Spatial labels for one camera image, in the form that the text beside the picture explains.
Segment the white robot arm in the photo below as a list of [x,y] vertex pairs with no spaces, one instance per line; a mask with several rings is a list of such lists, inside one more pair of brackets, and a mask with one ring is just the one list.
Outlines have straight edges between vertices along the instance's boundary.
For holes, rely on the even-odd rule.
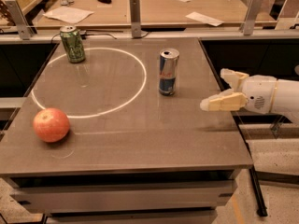
[[221,78],[228,90],[200,103],[204,111],[238,111],[245,108],[259,114],[279,114],[299,123],[299,82],[254,75],[222,68]]

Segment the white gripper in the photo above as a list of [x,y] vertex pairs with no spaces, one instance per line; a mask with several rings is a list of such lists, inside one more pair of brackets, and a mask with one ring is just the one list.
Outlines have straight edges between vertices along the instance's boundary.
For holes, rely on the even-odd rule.
[[[200,103],[204,111],[237,111],[245,107],[250,112],[266,114],[270,106],[277,79],[270,76],[252,76],[222,68],[221,78],[231,89],[212,95]],[[242,92],[235,92],[242,83]]]

